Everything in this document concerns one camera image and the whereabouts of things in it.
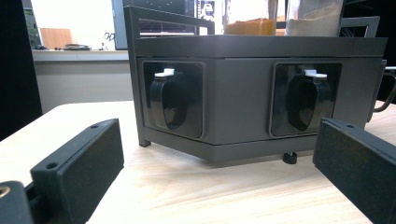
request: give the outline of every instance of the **wooden table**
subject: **wooden table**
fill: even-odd
[[[30,169],[86,127],[120,119],[125,168],[89,223],[370,223],[312,163],[281,155],[208,163],[171,148],[140,147],[133,102],[61,105],[0,142],[0,182]],[[396,144],[396,105],[366,131]]]

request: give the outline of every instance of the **black handle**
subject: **black handle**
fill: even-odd
[[[188,102],[181,78],[155,77],[149,88],[149,100],[158,127],[174,130],[184,123]]]
[[[389,76],[389,77],[393,77],[394,78],[394,80],[393,80],[393,88],[390,91],[390,94],[389,94],[387,100],[384,102],[384,104],[382,104],[379,108],[375,108],[374,109],[375,113],[382,112],[385,109],[387,109],[388,106],[390,105],[390,103],[393,101],[393,98],[395,98],[395,96],[396,96],[396,74],[394,74],[394,73],[386,73],[386,74],[384,74],[384,76]]]
[[[295,77],[289,85],[288,120],[300,131],[317,128],[329,113],[331,88],[326,78]]]

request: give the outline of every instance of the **white tab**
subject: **white tab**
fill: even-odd
[[[174,68],[165,68],[162,73],[156,73],[155,77],[170,77],[175,74]]]
[[[305,69],[305,76],[306,77],[327,77],[326,74],[317,73],[316,69]]]

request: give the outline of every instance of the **black rubber foot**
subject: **black rubber foot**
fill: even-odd
[[[151,145],[151,142],[146,141],[146,140],[142,140],[142,141],[139,140],[139,146],[148,147],[149,145]]]
[[[297,163],[297,153],[291,152],[291,153],[283,154],[282,161],[287,163],[287,164],[295,164],[295,163]]]

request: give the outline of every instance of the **black plastic bracket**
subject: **black plastic bracket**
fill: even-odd
[[[123,163],[119,121],[93,124],[37,164],[26,188],[0,183],[0,220],[86,223]]]
[[[396,146],[323,119],[313,162],[371,221],[396,223]]]

